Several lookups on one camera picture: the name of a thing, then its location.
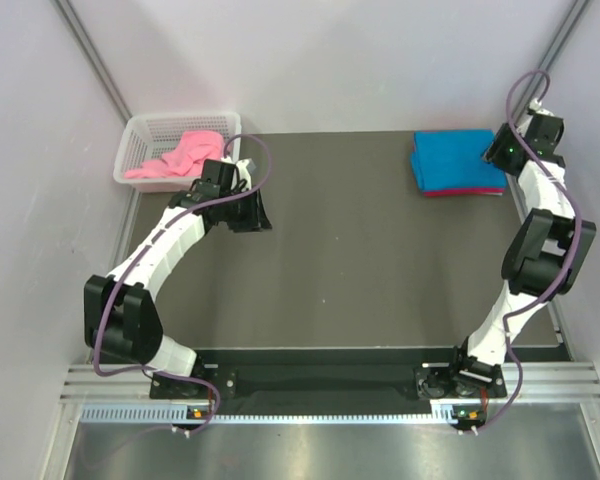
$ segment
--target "white plastic basket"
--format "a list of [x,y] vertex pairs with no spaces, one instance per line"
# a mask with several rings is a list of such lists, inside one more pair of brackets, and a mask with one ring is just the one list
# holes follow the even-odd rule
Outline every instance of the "white plastic basket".
[[[142,162],[160,158],[175,149],[182,134],[191,130],[213,130],[225,140],[242,132],[237,113],[164,113],[136,115],[127,123],[113,168],[118,183],[141,192],[177,192],[189,188],[197,177],[124,178],[125,172],[140,168]],[[233,161],[240,158],[240,139],[232,144]]]

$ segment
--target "white wall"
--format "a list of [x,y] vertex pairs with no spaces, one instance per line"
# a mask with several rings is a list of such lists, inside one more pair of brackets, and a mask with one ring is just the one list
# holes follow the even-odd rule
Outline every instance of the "white wall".
[[565,119],[558,153],[567,186],[598,235],[573,290],[563,299],[566,328],[576,352],[600,375],[600,0],[592,2],[552,72],[544,105]]
[[82,287],[110,266],[128,195],[122,127],[51,2],[0,2],[0,479],[34,478],[84,359]]
[[134,113],[247,130],[500,124],[571,0],[73,0]]

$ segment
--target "purple cable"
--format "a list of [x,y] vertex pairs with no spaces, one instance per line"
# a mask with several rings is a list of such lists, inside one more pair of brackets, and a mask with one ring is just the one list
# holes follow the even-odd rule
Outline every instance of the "purple cable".
[[[253,141],[255,141],[256,143],[258,143],[264,150],[266,157],[267,157],[267,171],[265,172],[264,176],[262,177],[262,179],[251,189],[245,191],[245,192],[241,192],[241,193],[237,193],[235,195],[231,195],[229,197],[224,197],[224,198],[219,198],[216,200],[210,200],[208,202],[203,202],[203,203],[199,203],[197,205],[194,205],[190,208],[188,208],[187,210],[179,213],[178,215],[176,215],[175,217],[173,217],[169,222],[167,222],[165,224],[165,229],[159,231],[156,235],[154,235],[154,237],[151,239],[151,243],[155,243],[163,234],[164,232],[166,232],[166,229],[171,228],[174,224],[176,224],[181,218],[192,214],[193,212],[196,212],[202,208],[206,208],[206,207],[211,207],[213,205],[220,205],[222,203],[227,203],[227,202],[232,202],[234,200],[239,200],[241,198],[247,197],[249,195],[251,195],[253,192],[260,190],[260,188],[262,188],[262,186],[267,182],[267,180],[269,179],[269,176],[271,175],[271,169],[272,169],[272,162],[273,159],[271,157],[271,152],[269,151],[269,147],[267,146],[267,144],[265,142],[263,142],[261,139],[259,139],[258,137],[255,137],[253,135],[249,135],[246,133],[242,133],[242,134],[238,134],[238,135],[234,135],[233,137],[229,138],[227,140],[227,142],[224,145],[224,156],[228,156],[229,153],[229,147],[231,146],[231,144],[237,140],[238,138],[249,138]],[[142,260],[142,258],[147,254],[147,252],[151,249],[152,245],[146,245],[139,253],[138,255],[136,255],[133,260],[129,263],[129,266],[126,268],[126,270],[122,273],[122,275],[120,275],[120,278],[118,279],[118,281],[116,282],[116,284],[114,285],[113,289],[111,290],[111,294],[109,295],[109,298],[107,298],[107,303],[105,304],[104,310],[102,312],[102,318],[100,319],[100,325],[98,326],[98,333],[96,334],[96,341],[95,341],[95,345],[93,346],[93,370],[96,372],[97,375],[101,376],[101,377],[110,377],[113,375],[117,375],[119,373],[123,373],[123,372],[130,372],[130,371],[136,371],[136,370],[144,370],[145,372],[152,372],[155,371],[151,368],[148,368],[144,365],[132,365],[129,367],[123,367],[123,368],[118,368],[115,370],[109,370],[109,371],[105,371],[102,370],[100,368],[100,353],[102,350],[102,341],[104,339],[104,332],[107,328],[107,323],[109,322],[109,315],[111,315],[111,312],[113,310],[113,305],[115,303],[115,299],[118,296],[118,293],[120,292],[120,289],[122,288],[122,285],[124,284],[124,281],[127,279],[127,277],[129,276],[129,274],[133,271],[133,269],[138,266],[138,263]],[[206,380],[202,380],[199,378],[191,378],[191,377],[184,377],[181,375],[173,375],[170,373],[166,373],[166,372],[159,372],[161,376],[166,377],[166,378],[171,378],[174,380],[181,380],[184,382],[189,382],[189,383],[196,383],[198,385],[202,385],[204,387],[207,387],[209,390],[211,390],[213,392],[213,395],[216,399],[213,409],[211,411],[211,413],[209,415],[207,415],[207,417],[205,418],[204,422],[202,422],[195,430],[192,430],[191,433],[199,433],[202,430],[204,430],[205,428],[207,428],[207,426],[209,426],[209,423],[211,422],[211,420],[213,419],[213,417],[215,416],[216,412],[218,411],[218,408],[220,408],[220,392],[218,391],[218,389],[211,383],[207,382]],[[92,468],[98,468],[99,466],[101,466],[105,461],[107,461],[114,453],[116,453],[118,450],[120,450],[121,448],[125,447],[126,445],[128,445],[129,443],[135,441],[137,438],[141,437],[142,435],[144,435],[145,433],[154,431],[154,430],[161,430],[161,429],[171,429],[171,427],[167,427],[167,426],[159,426],[159,427],[151,427],[148,428],[146,430],[143,430],[141,432],[139,432],[138,434],[134,435],[133,437],[131,437],[129,440],[126,440],[125,442],[123,442],[121,445],[117,446],[114,451],[112,452],[112,454],[108,455],[104,460],[98,462],[96,464],[95,467]]]
[[498,418],[501,418],[504,415],[504,413],[507,410],[509,410],[509,408],[511,407],[513,402],[516,400],[516,398],[520,394],[520,390],[522,389],[522,381],[523,381],[522,363],[520,362],[520,359],[517,357],[516,353],[513,351],[513,347],[511,346],[511,339],[509,338],[509,333],[510,333],[509,319],[511,317],[515,317],[516,315],[526,313],[529,310],[531,310],[532,308],[540,305],[541,303],[546,302],[547,299],[549,299],[556,292],[556,290],[560,287],[563,280],[566,278],[567,274],[569,273],[569,268],[571,268],[571,265],[573,264],[573,259],[576,255],[576,252],[578,251],[578,245],[580,243],[580,234],[582,232],[582,214],[580,212],[580,207],[578,206],[578,203],[575,201],[575,199],[572,197],[572,195],[567,191],[567,189],[564,186],[562,186],[562,184],[560,182],[558,182],[553,175],[551,175],[551,172],[549,171],[549,169],[547,169],[547,167],[545,167],[542,164],[542,161],[538,158],[536,153],[531,149],[531,147],[529,146],[529,144],[527,144],[527,142],[524,140],[524,138],[522,138],[522,135],[520,135],[518,133],[518,131],[516,130],[515,121],[513,119],[513,113],[511,111],[511,102],[513,100],[513,95],[515,94],[515,91],[517,90],[517,88],[520,86],[520,84],[522,82],[524,82],[527,78],[532,77],[537,74],[542,75],[545,79],[544,90],[542,91],[542,94],[540,95],[540,97],[538,97],[538,99],[542,100],[544,98],[544,96],[546,95],[547,91],[549,90],[549,85],[551,84],[551,78],[549,77],[549,74],[547,72],[545,72],[544,70],[531,70],[530,72],[525,73],[518,80],[516,80],[516,82],[511,86],[509,93],[507,94],[507,102],[506,102],[506,107],[505,107],[506,114],[507,114],[507,123],[509,124],[509,128],[513,132],[514,137],[516,138],[518,143],[522,146],[524,151],[527,152],[527,154],[529,155],[531,160],[533,160],[536,163],[536,165],[538,165],[540,170],[542,170],[542,173],[544,173],[550,180],[553,181],[553,184],[555,185],[555,187],[558,190],[560,190],[560,192],[565,196],[565,198],[571,204],[571,208],[573,209],[573,213],[574,213],[575,228],[574,228],[573,238],[571,240],[571,245],[569,246],[569,250],[567,251],[567,254],[564,258],[562,268],[560,268],[560,271],[558,272],[558,275],[553,280],[553,282],[551,282],[551,284],[547,287],[547,289],[544,292],[542,292],[542,294],[538,298],[536,298],[533,302],[531,302],[529,305],[522,307],[519,310],[515,310],[513,312],[507,313],[506,315],[504,315],[502,317],[502,325],[503,325],[504,331],[505,331],[505,344],[507,346],[507,353],[509,354],[509,357],[511,357],[511,360],[513,360],[513,363],[515,363],[516,367],[518,368],[518,383],[516,384],[516,388],[514,389],[513,393],[509,397],[509,400],[507,400],[507,402],[502,406],[502,408],[487,423],[485,423],[478,430],[485,429],[487,426],[489,426],[493,422],[495,422]]

